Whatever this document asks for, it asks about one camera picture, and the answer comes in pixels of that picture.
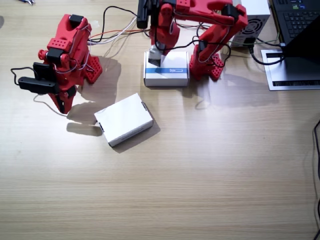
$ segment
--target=white wire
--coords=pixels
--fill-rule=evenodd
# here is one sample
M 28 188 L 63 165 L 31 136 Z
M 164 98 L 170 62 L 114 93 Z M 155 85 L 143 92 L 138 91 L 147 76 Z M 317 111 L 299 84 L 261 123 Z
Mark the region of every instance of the white wire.
M 108 39 L 106 41 L 102 41 L 102 42 L 93 42 L 93 41 L 88 41 L 88 45 L 98 45 L 98 44 L 108 44 L 108 43 L 111 43 L 112 41 L 114 41 L 115 39 L 117 39 L 121 34 L 123 34 L 128 28 L 130 28 L 130 26 L 132 24 L 134 24 L 134 22 L 136 21 L 137 17 L 135 16 L 131 22 L 128 24 L 128 26 L 126 26 L 121 32 L 119 32 L 116 36 L 114 36 L 113 38 L 111 39 Z
M 222 44 L 223 41 L 226 39 L 226 37 L 227 37 L 228 34 L 229 34 L 229 31 L 230 31 L 230 27 L 229 27 L 228 30 L 226 31 L 226 34 L 224 35 L 224 37 L 223 37 L 223 39 L 221 40 L 220 44 Z M 201 60 L 200 60 L 200 56 L 199 56 L 199 59 L 198 59 L 199 63 L 204 64 L 204 63 L 208 62 L 208 61 L 211 59 L 212 55 L 216 53 L 216 50 L 218 49 L 218 47 L 220 46 L 220 44 L 217 44 L 216 48 L 215 48 L 214 51 L 211 53 L 211 55 L 207 58 L 207 60 L 201 61 Z
M 90 42 L 89 45 L 90 45 L 90 48 L 89 48 L 88 55 L 86 56 L 85 64 L 84 64 L 81 68 L 79 68 L 78 70 L 84 69 L 84 68 L 86 67 L 87 63 L 88 63 L 88 59 L 89 59 L 89 55 L 90 55 L 90 52 L 91 52 L 91 45 L 92 45 L 92 43 Z
M 68 74 L 68 73 L 72 72 L 73 70 L 75 70 L 75 69 L 77 68 L 77 65 L 78 65 L 78 63 L 77 63 L 77 61 L 75 60 L 75 65 L 74 65 L 74 67 L 71 68 L 70 70 L 68 70 L 68 71 L 58 71 L 58 70 L 57 70 L 57 66 L 56 66 L 55 64 L 53 64 L 54 70 L 55 70 L 55 72 L 56 72 L 57 74 Z
M 90 37 L 91 37 L 91 32 L 87 29 L 88 26 L 89 26 L 89 24 L 88 24 L 87 26 L 83 27 L 82 29 L 80 29 L 80 31 L 86 29 L 86 30 L 89 32 L 89 35 L 90 35 Z M 75 43 L 75 41 L 73 40 L 72 47 L 71 47 L 71 50 L 69 51 L 69 53 L 71 53 L 71 51 L 72 51 L 72 49 L 73 49 L 73 47 L 74 47 L 74 43 Z M 86 67 L 86 65 L 87 65 L 87 63 L 88 63 L 88 59 L 89 59 L 90 52 L 91 52 L 91 44 L 90 44 L 90 49 L 89 49 L 88 55 L 86 56 L 85 64 L 84 64 L 81 68 L 78 68 L 77 70 L 82 70 L 82 69 L 84 69 L 84 68 Z M 73 68 L 71 68 L 70 70 L 68 70 L 68 71 L 58 71 L 58 70 L 57 70 L 57 66 L 56 66 L 55 64 L 53 64 L 54 70 L 55 70 L 55 72 L 56 72 L 57 74 L 68 74 L 68 73 L 71 73 L 73 70 L 75 70 L 75 69 L 77 68 L 77 65 L 78 65 L 78 63 L 77 63 L 77 61 L 75 60 L 75 66 L 74 66 Z

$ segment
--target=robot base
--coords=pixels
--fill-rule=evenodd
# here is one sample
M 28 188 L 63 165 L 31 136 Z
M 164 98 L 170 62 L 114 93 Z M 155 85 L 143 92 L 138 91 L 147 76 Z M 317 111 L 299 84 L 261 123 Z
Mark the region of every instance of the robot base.
M 208 62 L 199 62 L 198 58 L 198 45 L 195 46 L 193 55 L 190 60 L 190 73 L 197 81 L 200 81 L 202 76 L 209 75 L 213 81 L 218 81 L 222 71 L 224 62 L 220 59 L 216 53 L 212 55 L 211 60 Z

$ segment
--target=box with blue label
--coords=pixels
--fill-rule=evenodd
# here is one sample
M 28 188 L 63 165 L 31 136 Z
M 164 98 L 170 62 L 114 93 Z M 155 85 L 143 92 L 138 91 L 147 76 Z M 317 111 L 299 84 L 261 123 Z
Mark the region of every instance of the box with blue label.
M 149 52 L 144 53 L 144 85 L 146 87 L 187 87 L 190 80 L 189 54 L 171 51 L 161 56 L 161 67 L 148 62 Z

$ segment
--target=laptop keyboard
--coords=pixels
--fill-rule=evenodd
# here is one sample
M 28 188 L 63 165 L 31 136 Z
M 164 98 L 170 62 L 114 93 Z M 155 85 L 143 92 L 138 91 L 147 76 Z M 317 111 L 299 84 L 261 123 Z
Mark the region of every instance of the laptop keyboard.
M 290 38 L 295 38 L 320 14 L 320 11 L 295 11 L 283 14 Z

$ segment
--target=small white box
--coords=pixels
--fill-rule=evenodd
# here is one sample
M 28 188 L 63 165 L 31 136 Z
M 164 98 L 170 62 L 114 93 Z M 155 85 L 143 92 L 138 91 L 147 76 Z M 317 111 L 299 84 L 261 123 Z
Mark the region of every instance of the small white box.
M 111 147 L 154 124 L 138 93 L 96 112 L 94 116 Z
M 171 51 L 161 57 L 161 67 L 148 62 L 149 52 L 144 53 L 143 79 L 146 87 L 187 87 L 190 80 L 189 54 Z

